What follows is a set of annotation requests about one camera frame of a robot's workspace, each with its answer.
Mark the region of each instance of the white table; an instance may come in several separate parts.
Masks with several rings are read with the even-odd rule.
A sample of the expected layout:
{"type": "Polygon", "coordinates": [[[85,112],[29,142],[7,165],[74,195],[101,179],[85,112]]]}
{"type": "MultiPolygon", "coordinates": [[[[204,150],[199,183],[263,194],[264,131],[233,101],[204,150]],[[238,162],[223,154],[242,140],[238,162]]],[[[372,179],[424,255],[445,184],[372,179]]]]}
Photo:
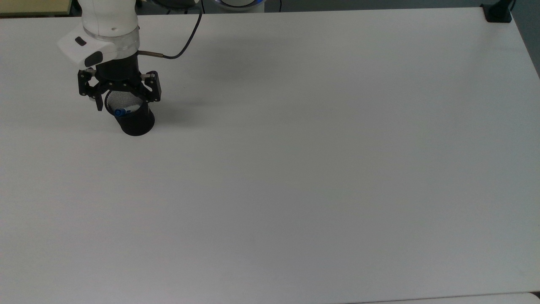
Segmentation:
{"type": "MultiPolygon", "coordinates": [[[[140,18],[173,54],[196,16],[140,18]]],[[[0,20],[3,303],[348,303],[540,289],[540,81],[482,9],[204,16],[122,133],[0,20]]]]}

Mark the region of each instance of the black cable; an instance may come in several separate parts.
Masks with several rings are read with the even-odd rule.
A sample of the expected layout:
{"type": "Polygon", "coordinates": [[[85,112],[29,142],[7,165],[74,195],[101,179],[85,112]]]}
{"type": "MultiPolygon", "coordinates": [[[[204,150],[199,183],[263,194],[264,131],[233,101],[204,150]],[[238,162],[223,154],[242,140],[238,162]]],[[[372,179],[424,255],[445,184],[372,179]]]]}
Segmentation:
{"type": "Polygon", "coordinates": [[[163,55],[163,58],[166,58],[166,59],[176,59],[180,56],[182,56],[182,54],[187,50],[187,47],[190,46],[190,43],[191,43],[191,40],[193,39],[193,36],[195,36],[195,32],[197,32],[197,29],[199,27],[199,23],[201,23],[201,18],[203,17],[203,10],[201,10],[200,7],[198,6],[194,6],[190,9],[197,9],[199,10],[199,18],[197,19],[197,23],[195,24],[195,27],[193,28],[193,32],[191,32],[191,36],[190,38],[187,40],[186,42],[186,45],[184,46],[184,48],[182,49],[182,51],[180,51],[180,53],[174,55],[174,56],[167,56],[167,55],[163,55]]]}
{"type": "Polygon", "coordinates": [[[199,27],[199,23],[201,23],[201,18],[203,17],[203,10],[201,10],[200,7],[194,6],[192,8],[187,9],[187,10],[191,10],[191,9],[196,9],[196,10],[199,11],[199,18],[197,18],[197,23],[195,24],[195,27],[193,28],[193,32],[191,32],[190,38],[187,40],[186,45],[184,46],[182,51],[180,51],[180,53],[178,53],[178,54],[176,54],[174,56],[167,56],[167,55],[163,55],[162,53],[149,52],[149,51],[137,51],[137,54],[138,55],[144,55],[144,56],[165,58],[165,59],[176,59],[176,58],[182,56],[182,54],[187,50],[187,47],[190,46],[191,40],[193,39],[193,36],[195,36],[195,32],[197,32],[197,29],[199,27]]]}

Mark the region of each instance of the blue marker cap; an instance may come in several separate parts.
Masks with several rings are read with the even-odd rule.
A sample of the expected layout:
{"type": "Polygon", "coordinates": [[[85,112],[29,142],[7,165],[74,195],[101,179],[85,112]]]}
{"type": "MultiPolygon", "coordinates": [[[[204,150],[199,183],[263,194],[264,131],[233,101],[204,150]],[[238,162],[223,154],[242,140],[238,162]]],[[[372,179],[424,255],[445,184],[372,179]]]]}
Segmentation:
{"type": "Polygon", "coordinates": [[[114,115],[115,116],[122,116],[124,114],[126,114],[126,110],[124,108],[114,110],[114,115]]]}

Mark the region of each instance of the black mesh cup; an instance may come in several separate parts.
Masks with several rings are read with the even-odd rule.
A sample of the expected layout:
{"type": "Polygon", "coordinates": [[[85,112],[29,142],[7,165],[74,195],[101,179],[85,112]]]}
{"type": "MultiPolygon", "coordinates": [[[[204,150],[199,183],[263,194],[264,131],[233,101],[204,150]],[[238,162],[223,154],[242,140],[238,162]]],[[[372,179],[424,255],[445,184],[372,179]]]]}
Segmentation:
{"type": "Polygon", "coordinates": [[[130,92],[109,91],[105,108],[116,118],[122,131],[131,136],[146,134],[156,121],[148,103],[130,92]]]}

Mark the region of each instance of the black clamp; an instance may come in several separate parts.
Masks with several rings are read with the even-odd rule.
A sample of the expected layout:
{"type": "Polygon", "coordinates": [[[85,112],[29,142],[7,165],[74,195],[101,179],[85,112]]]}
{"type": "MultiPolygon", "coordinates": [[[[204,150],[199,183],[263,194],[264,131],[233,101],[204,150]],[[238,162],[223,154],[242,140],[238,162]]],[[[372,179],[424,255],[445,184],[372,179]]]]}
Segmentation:
{"type": "Polygon", "coordinates": [[[139,73],[139,75],[136,77],[122,81],[113,81],[99,77],[99,75],[96,74],[96,70],[92,68],[80,70],[77,76],[79,83],[79,94],[82,96],[88,96],[90,99],[94,100],[96,102],[98,111],[103,110],[102,94],[109,90],[130,92],[145,102],[157,102],[161,100],[161,86],[159,84],[159,76],[156,71],[150,71],[142,75],[139,73]],[[93,77],[98,80],[98,83],[91,86],[89,81],[93,77]]]}
{"type": "Polygon", "coordinates": [[[508,7],[512,1],[516,4],[515,0],[499,0],[499,2],[493,5],[480,5],[484,10],[485,20],[491,23],[510,23],[512,21],[510,11],[514,8],[514,5],[510,9],[508,7]]]}

